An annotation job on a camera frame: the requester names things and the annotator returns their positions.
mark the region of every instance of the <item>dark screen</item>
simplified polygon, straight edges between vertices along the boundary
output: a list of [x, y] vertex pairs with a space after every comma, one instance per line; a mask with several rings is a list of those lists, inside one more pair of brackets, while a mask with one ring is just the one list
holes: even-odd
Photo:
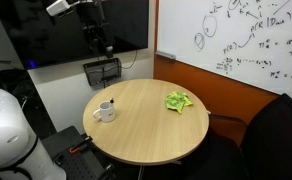
[[[83, 31], [93, 26], [98, 32], [98, 25], [104, 22], [109, 23], [115, 38], [113, 53], [148, 47], [148, 0], [108, 0], [101, 4], [103, 22], [92, 3], [75, 6], [62, 17], [51, 17], [46, 12], [48, 1], [0, 0], [0, 19], [26, 69], [104, 56], [103, 42], [97, 41], [93, 51]], [[85, 6], [90, 7], [83, 14], [81, 8]]]

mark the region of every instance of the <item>table top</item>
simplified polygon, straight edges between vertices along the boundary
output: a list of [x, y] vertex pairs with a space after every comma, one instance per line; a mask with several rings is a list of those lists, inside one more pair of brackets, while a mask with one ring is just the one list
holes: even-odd
[[[165, 98], [171, 92], [185, 92], [193, 102], [182, 114], [169, 110]], [[93, 118], [103, 101], [114, 98], [116, 118], [104, 123]], [[135, 165], [159, 165], [191, 153], [208, 130], [203, 103], [189, 90], [166, 81], [129, 80], [96, 94], [83, 115], [86, 134], [109, 156]]]

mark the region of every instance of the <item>handwritten math equation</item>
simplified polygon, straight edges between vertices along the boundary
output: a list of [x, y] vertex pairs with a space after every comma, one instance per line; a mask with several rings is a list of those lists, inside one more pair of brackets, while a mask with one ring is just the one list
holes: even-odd
[[[243, 37], [241, 42], [230, 41], [221, 49], [224, 58], [221, 62], [216, 63], [216, 69], [225, 72], [225, 74], [228, 75], [236, 68], [245, 64], [256, 66], [261, 70], [269, 72], [270, 69], [268, 68], [274, 66], [274, 63], [276, 63], [271, 59], [234, 58], [231, 54], [240, 49], [247, 48], [248, 45], [255, 49], [264, 51], [280, 46], [284, 47], [284, 53], [287, 53], [287, 56], [292, 57], [292, 38], [287, 38], [281, 42], [271, 38], [258, 38], [260, 31], [273, 27], [285, 26], [286, 23], [292, 21], [292, 12], [285, 9], [291, 1], [292, 0], [272, 2], [266, 0], [229, 0], [227, 1], [228, 3], [218, 0], [211, 1], [209, 11], [202, 20], [202, 29], [194, 36], [194, 48], [200, 53], [204, 50], [205, 43], [209, 41], [209, 39], [214, 38], [218, 33], [217, 17], [222, 15], [223, 17], [226, 17], [226, 19], [232, 19], [234, 16], [249, 18], [251, 20], [249, 22], [254, 23], [250, 24], [249, 28], [247, 28], [249, 30], [249, 32], [247, 32], [247, 37]], [[292, 74], [286, 74], [282, 71], [274, 71], [269, 72], [269, 77], [273, 79], [292, 79]]]

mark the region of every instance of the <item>white robot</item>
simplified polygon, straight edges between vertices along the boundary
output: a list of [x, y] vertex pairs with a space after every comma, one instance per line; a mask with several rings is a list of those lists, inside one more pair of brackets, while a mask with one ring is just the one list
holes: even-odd
[[0, 89], [0, 178], [66, 180], [28, 124], [17, 99]]

